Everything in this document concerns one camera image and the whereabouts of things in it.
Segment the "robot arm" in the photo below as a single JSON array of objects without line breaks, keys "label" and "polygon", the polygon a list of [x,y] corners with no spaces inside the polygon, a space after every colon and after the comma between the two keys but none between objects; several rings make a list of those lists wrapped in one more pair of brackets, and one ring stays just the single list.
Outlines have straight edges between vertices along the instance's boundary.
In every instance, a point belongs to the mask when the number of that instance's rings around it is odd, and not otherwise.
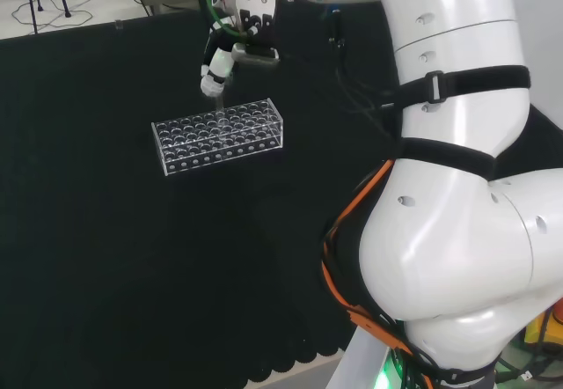
[{"label": "robot arm", "polygon": [[[231,1],[238,29],[245,18],[263,23],[259,4]],[[512,0],[381,1],[401,84],[433,71],[524,65]],[[529,108],[526,88],[414,103],[403,111],[402,137],[496,158],[521,134]],[[392,319],[405,321],[408,340],[440,368],[476,371],[493,363],[563,297],[563,250],[555,248],[563,240],[560,182],[561,170],[489,183],[455,167],[397,160],[362,234],[369,294]]]}]

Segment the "green cable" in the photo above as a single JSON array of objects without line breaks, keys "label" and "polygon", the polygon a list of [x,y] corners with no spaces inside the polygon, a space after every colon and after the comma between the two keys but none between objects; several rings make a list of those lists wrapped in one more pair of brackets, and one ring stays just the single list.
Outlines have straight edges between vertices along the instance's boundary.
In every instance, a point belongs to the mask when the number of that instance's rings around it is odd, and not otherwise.
[{"label": "green cable", "polygon": [[215,12],[215,8],[213,7],[211,0],[206,0],[206,2],[208,3],[209,12],[211,12],[211,16],[216,21],[216,23],[219,24],[221,28],[225,30],[225,32],[229,33],[230,35],[234,35],[235,37],[241,37],[241,34],[239,32],[230,29],[222,22],[222,20],[219,18],[219,15],[217,15],[217,12]]}]

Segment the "white wall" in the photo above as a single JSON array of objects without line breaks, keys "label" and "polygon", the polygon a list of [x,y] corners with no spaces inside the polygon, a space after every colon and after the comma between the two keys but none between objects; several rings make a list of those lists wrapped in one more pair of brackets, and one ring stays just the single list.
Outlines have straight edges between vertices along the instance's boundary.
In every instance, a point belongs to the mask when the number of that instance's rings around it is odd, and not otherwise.
[{"label": "white wall", "polygon": [[563,128],[563,0],[515,0],[531,101]]}]

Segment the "yellow object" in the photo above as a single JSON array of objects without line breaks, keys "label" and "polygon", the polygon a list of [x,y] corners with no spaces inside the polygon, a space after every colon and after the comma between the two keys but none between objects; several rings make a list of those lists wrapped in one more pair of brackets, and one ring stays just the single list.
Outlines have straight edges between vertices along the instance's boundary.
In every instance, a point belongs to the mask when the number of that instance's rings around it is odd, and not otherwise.
[{"label": "yellow object", "polygon": [[[542,322],[544,321],[544,313],[542,312],[526,327],[526,336],[524,342],[536,343],[542,330]],[[557,343],[563,346],[563,325],[551,316],[547,322],[547,330],[545,331],[544,342]]]}]

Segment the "strap buckle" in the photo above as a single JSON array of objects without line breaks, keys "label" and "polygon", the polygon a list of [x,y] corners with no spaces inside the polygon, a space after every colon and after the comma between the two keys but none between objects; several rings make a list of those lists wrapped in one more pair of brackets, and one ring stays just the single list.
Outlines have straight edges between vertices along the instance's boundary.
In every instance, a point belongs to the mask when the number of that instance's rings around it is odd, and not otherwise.
[{"label": "strap buckle", "polygon": [[443,71],[434,70],[424,77],[428,103],[435,105],[448,99]]}]

